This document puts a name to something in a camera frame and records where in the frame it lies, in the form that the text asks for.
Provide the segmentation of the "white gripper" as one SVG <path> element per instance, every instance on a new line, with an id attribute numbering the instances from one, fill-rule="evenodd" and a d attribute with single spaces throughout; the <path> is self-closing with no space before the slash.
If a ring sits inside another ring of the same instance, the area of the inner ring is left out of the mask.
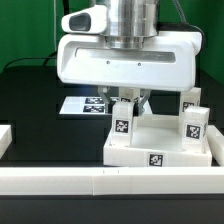
<path id="1" fill-rule="evenodd" d="M 141 116 L 150 90 L 181 92 L 195 85 L 201 42 L 199 32 L 161 31 L 146 38 L 141 49 L 121 50 L 108 48 L 100 35 L 67 34 L 59 42 L 57 74 L 64 83 L 99 86 L 108 114 L 115 104 L 109 87 L 144 89 L 133 109 Z"/>

